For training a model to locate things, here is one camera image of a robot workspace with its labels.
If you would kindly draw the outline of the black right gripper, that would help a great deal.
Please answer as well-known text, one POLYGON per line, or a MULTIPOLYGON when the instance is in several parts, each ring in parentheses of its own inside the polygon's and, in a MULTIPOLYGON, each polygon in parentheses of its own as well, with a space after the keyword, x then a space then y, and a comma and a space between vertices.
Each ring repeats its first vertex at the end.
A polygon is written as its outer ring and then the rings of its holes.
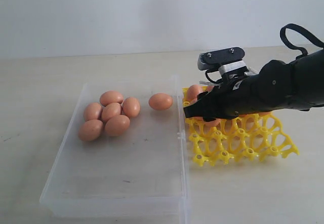
POLYGON ((183 108, 185 117, 210 121, 290 108, 292 79, 291 65, 271 60, 256 75, 199 93, 196 102, 183 108))

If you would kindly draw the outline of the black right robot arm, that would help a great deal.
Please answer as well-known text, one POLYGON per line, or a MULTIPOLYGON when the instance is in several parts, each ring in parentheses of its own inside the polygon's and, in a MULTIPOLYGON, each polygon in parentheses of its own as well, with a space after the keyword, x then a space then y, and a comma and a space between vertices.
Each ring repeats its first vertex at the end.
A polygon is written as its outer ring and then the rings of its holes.
POLYGON ((240 115, 279 109, 308 111, 323 106, 323 50, 290 63, 271 60, 259 73, 251 72, 240 48, 200 54, 200 70, 218 71, 210 92, 200 93, 197 102, 184 108, 187 118, 204 121, 234 119, 240 115))

